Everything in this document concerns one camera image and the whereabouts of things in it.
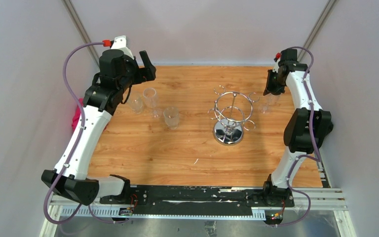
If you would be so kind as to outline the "clear wine glass back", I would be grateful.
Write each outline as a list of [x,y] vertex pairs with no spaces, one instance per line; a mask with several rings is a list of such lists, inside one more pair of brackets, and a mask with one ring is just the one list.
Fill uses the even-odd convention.
[[264,97],[264,101],[259,108],[262,114],[268,114],[272,111],[272,107],[278,102],[280,95],[268,94]]

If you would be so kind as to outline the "patterned clear wine glass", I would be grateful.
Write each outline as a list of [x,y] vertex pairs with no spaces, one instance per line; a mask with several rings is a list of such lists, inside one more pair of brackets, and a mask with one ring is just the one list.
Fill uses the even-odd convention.
[[127,105],[135,114],[140,114],[144,110],[144,102],[140,96],[139,92],[132,91],[128,100]]

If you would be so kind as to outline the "chrome wine glass rack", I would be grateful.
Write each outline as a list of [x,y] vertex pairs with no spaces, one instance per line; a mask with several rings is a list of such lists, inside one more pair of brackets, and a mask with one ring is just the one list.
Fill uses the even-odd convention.
[[260,98],[256,92],[249,94],[227,90],[223,85],[214,88],[217,99],[207,114],[215,122],[212,128],[214,139],[221,145],[239,144],[246,131],[256,129],[253,121],[254,105]]

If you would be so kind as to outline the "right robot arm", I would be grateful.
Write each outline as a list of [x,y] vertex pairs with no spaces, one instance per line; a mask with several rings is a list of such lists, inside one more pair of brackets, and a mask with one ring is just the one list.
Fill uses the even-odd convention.
[[268,206],[289,199],[294,192],[293,178],[305,159],[321,162],[319,149],[334,127],[331,113],[322,109],[312,90],[312,64],[299,62],[299,49],[292,46],[276,54],[264,90],[264,95],[281,95],[288,88],[295,106],[283,134],[284,154],[264,182],[262,199]]

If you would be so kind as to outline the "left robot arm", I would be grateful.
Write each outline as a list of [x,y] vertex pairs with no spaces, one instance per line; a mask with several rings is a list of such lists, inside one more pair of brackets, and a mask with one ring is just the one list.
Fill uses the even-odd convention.
[[139,52],[144,66],[140,68],[134,56],[124,49],[109,49],[99,58],[100,71],[86,90],[74,134],[52,170],[44,170],[42,182],[55,194],[82,205],[90,205],[96,198],[113,196],[120,204],[131,199],[130,181],[119,175],[89,178],[88,167],[102,132],[119,104],[128,96],[126,90],[155,80],[156,68],[145,50]]

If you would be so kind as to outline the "pink cloth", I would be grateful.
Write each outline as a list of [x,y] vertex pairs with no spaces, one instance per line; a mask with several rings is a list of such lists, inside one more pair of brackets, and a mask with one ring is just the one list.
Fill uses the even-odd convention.
[[72,123],[71,123],[72,132],[75,131],[75,128],[76,128],[76,126],[79,122],[80,116],[81,116],[80,108],[83,107],[83,98],[79,98],[79,102],[80,102],[80,106],[76,106],[76,110],[75,110],[74,116],[72,118]]

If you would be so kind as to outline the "aluminium frame rail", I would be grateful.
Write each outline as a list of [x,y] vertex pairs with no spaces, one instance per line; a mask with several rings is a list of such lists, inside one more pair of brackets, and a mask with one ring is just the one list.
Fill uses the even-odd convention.
[[130,196],[99,197],[79,206],[53,196],[53,217],[200,220],[272,220],[287,211],[346,211],[343,193],[334,188],[277,189],[270,187],[133,185]]

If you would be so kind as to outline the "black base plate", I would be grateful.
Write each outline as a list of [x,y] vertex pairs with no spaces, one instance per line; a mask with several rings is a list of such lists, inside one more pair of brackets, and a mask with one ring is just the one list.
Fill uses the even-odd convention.
[[247,187],[132,185],[128,194],[98,202],[129,204],[136,215],[219,217],[249,216],[253,207],[282,210],[295,205],[291,192],[285,197],[266,196],[262,188]]

